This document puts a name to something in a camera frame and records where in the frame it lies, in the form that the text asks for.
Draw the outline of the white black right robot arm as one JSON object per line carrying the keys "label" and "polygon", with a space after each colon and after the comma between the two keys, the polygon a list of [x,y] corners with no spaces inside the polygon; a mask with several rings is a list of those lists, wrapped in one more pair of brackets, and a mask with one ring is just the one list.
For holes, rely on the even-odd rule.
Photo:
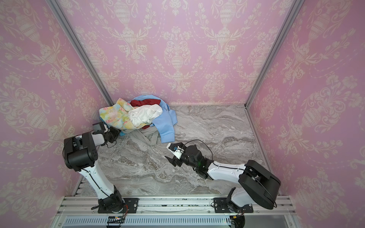
{"label": "white black right robot arm", "polygon": [[174,167],[185,164],[205,180],[239,184],[240,188],[232,188],[225,200],[231,212],[243,214],[244,208],[252,204],[267,210],[277,207],[281,181],[256,161],[248,160],[246,164],[219,163],[204,157],[196,145],[186,146],[182,142],[169,143],[166,149],[174,155],[167,157]]}

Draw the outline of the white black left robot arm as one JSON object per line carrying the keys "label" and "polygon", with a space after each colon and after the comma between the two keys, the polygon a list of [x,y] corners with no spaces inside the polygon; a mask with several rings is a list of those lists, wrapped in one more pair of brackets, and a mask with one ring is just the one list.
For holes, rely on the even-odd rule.
{"label": "white black left robot arm", "polygon": [[62,151],[67,168],[81,174],[91,185],[98,197],[98,213],[121,213],[125,201],[114,184],[104,175],[98,164],[98,146],[113,143],[119,136],[115,128],[108,128],[99,122],[93,130],[64,139]]}

